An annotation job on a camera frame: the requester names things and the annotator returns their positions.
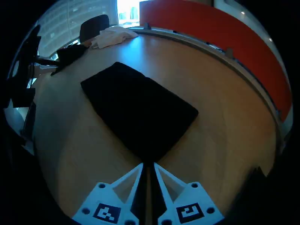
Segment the chair backrest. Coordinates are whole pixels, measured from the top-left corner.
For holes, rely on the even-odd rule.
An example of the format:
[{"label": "chair backrest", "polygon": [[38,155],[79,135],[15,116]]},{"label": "chair backrest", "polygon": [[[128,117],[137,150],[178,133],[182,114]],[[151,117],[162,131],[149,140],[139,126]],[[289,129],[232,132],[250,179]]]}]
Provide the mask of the chair backrest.
[{"label": "chair backrest", "polygon": [[110,27],[108,15],[100,15],[85,21],[80,27],[80,43],[99,35],[100,30]]}]

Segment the black cushion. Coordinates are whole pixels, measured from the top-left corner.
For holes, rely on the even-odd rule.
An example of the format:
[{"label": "black cushion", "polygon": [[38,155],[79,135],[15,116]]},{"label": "black cushion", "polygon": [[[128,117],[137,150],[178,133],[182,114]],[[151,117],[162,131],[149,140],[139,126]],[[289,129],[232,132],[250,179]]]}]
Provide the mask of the black cushion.
[{"label": "black cushion", "polygon": [[119,62],[81,86],[98,115],[144,162],[159,160],[198,115],[193,106]]}]

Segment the wall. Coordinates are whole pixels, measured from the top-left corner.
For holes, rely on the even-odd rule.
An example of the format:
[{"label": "wall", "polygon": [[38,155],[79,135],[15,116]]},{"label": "wall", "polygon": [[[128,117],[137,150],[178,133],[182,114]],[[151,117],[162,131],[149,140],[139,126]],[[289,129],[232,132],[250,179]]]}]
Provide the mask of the wall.
[{"label": "wall", "polygon": [[[274,56],[276,57],[277,61],[279,62],[282,71],[285,74],[285,77],[287,79],[289,88],[290,87],[290,81],[288,79],[288,74],[285,68],[285,65],[283,63],[283,60],[281,58],[281,55],[276,48],[274,42],[271,42],[269,38],[272,38],[268,32],[265,30],[265,28],[261,25],[261,23],[253,16],[250,11],[248,11],[245,7],[238,4],[234,0],[214,0],[214,7],[217,9],[222,10],[223,12],[228,13],[229,15],[237,18],[239,21],[246,24],[249,28],[251,28],[264,42],[265,44],[270,48]],[[291,129],[293,125],[293,108],[291,107],[289,110],[289,113],[284,121],[283,125],[283,132],[286,134]]]},{"label": "wall", "polygon": [[288,81],[266,43],[248,26],[221,10],[181,0],[156,0],[140,3],[140,23],[176,30],[222,49],[233,49],[241,61],[261,82],[284,121],[292,100]]}]

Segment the screw hole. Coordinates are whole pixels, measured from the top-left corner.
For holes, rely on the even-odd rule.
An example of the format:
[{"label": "screw hole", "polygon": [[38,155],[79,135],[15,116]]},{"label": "screw hole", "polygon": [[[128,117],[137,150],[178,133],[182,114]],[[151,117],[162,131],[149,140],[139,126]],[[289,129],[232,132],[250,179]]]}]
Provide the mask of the screw hole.
[{"label": "screw hole", "polygon": [[162,225],[172,225],[172,221],[169,219],[165,219],[162,221]]},{"label": "screw hole", "polygon": [[135,225],[135,222],[133,220],[126,220],[125,225]]},{"label": "screw hole", "polygon": [[90,214],[90,212],[91,212],[91,211],[90,211],[88,208],[83,208],[83,209],[82,209],[82,213],[85,214],[85,215]]},{"label": "screw hole", "polygon": [[99,188],[105,188],[105,184],[99,184]]},{"label": "screw hole", "polygon": [[207,212],[208,214],[212,214],[212,213],[215,212],[215,209],[214,209],[213,207],[210,207],[210,208],[208,208],[208,209],[206,210],[206,212]]}]

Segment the black object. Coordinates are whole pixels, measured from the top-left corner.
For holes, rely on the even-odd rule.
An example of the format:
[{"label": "black object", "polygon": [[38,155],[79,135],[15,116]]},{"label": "black object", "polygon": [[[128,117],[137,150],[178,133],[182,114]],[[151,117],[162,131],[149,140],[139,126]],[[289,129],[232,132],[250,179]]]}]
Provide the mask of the black object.
[{"label": "black object", "polygon": [[81,86],[98,115],[143,162],[159,160],[198,115],[193,106],[119,62]]},{"label": "black object", "polygon": [[[139,224],[146,224],[146,193],[147,193],[147,169],[143,166],[138,186],[133,198],[130,211],[139,220]],[[135,225],[134,221],[128,220],[128,225]]]},{"label": "black object", "polygon": [[8,107],[10,99],[13,107],[29,107],[35,96],[35,89],[27,85],[34,76],[33,62],[37,59],[38,46],[41,40],[37,36],[41,26],[36,26],[24,41],[18,56],[19,66],[15,76],[9,76],[4,87],[3,107]]},{"label": "black object", "polygon": [[80,58],[87,49],[88,48],[85,47],[84,45],[77,45],[77,44],[70,45],[67,48],[58,49],[56,53],[59,58],[59,66],[56,69],[56,71],[51,74],[51,76],[57,74],[58,72],[63,70],[66,66],[70,65],[75,60]]},{"label": "black object", "polygon": [[150,165],[150,180],[151,180],[151,203],[152,203],[152,224],[158,224],[160,218],[167,210],[167,206],[162,196],[162,190],[155,172],[154,163]]},{"label": "black object", "polygon": [[101,30],[105,30],[108,27],[110,27],[110,20],[108,18],[108,15],[96,16],[85,21],[80,26],[80,43],[83,43],[93,37],[96,37],[97,35],[99,35],[99,32]]},{"label": "black object", "polygon": [[[193,207],[196,207],[196,209],[198,210],[198,213],[194,214],[192,216],[183,217],[182,212],[185,212],[185,209],[188,208],[189,210],[186,211],[186,213],[192,213],[192,212],[194,212]],[[178,218],[179,218],[179,221],[181,224],[184,224],[184,223],[187,223],[190,221],[194,221],[196,219],[200,219],[200,218],[204,217],[204,214],[198,203],[177,207],[176,211],[177,211],[177,215],[178,215]]]},{"label": "black object", "polygon": [[[102,212],[102,216],[99,216],[99,212],[101,213],[101,209],[108,209],[107,212]],[[112,224],[117,224],[119,220],[119,216],[121,213],[121,208],[111,206],[111,205],[106,205],[99,203],[93,217],[102,221],[106,221]]]}]

